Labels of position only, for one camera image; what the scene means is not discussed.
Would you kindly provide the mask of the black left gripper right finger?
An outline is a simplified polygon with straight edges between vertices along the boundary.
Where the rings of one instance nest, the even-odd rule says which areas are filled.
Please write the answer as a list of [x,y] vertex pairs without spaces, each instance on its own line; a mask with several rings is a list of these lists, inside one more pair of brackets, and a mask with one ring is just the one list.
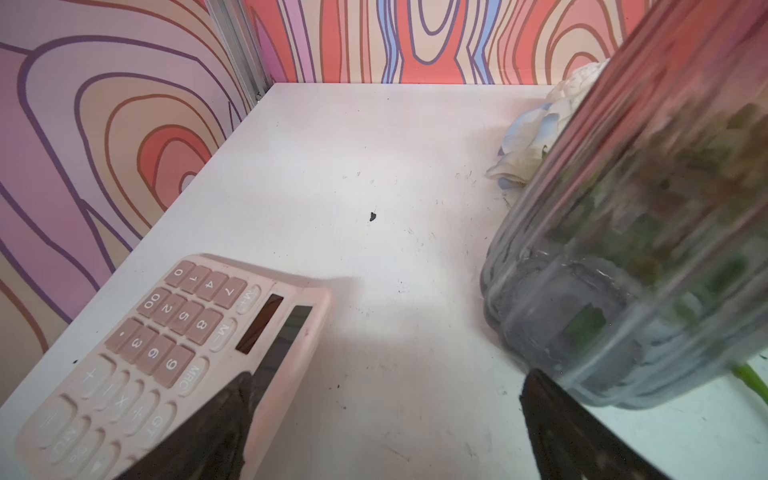
[[532,369],[519,397],[542,479],[665,479],[667,475],[556,384]]

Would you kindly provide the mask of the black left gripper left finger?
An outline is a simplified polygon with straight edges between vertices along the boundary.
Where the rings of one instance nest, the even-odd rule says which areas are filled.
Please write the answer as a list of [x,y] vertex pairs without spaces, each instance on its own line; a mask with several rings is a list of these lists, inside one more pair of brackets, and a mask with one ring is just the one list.
[[238,479],[252,422],[252,374],[242,372],[121,479]]

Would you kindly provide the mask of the white blue rose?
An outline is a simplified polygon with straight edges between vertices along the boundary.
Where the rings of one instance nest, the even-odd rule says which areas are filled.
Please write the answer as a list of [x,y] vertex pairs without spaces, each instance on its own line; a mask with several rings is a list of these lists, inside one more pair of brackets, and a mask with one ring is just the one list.
[[609,62],[577,68],[554,86],[543,104],[518,116],[506,131],[499,159],[486,177],[502,189],[527,185]]

